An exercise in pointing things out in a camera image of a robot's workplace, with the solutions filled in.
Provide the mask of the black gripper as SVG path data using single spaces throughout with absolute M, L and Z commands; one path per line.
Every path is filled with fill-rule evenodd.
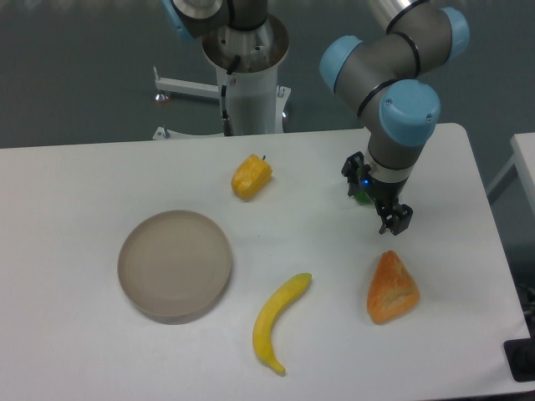
M 389 231 L 397 236 L 409 227 L 413 216 L 413 209 L 399 202 L 400 193 L 408 179 L 383 182 L 375 179 L 369 173 L 370 170 L 370 165 L 364 162 L 364 154 L 360 151 L 346 159 L 341 174 L 347 180 L 348 196 L 368 196 L 381 219 L 379 233 L 383 235 Z

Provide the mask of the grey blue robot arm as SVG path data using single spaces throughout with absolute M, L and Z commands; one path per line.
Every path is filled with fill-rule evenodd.
M 470 29 L 462 13 L 427 1 L 371 1 L 382 39 L 335 40 L 319 72 L 369 131 L 363 152 L 344 163 L 349 195 L 367 195 L 381 230 L 400 234 L 413 216 L 399 200 L 441 112 L 435 90 L 420 75 L 462 54 Z M 217 72 L 216 97 L 226 136 L 276 133 L 283 123 L 278 67 L 289 36 L 264 1 L 166 1 L 163 8 L 181 38 L 201 40 Z

